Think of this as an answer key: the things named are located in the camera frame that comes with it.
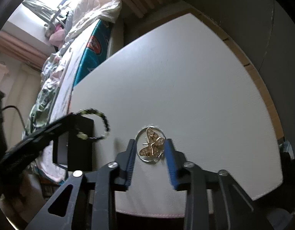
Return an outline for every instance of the butterfly charm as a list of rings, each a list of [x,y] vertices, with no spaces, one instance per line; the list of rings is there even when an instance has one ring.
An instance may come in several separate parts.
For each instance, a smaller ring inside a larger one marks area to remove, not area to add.
[[[140,156],[148,156],[148,157],[160,157],[163,153],[163,144],[164,144],[164,138],[159,137],[159,135],[152,130],[152,128],[147,128],[146,130],[147,137],[146,143],[147,147],[144,147],[140,152]]]

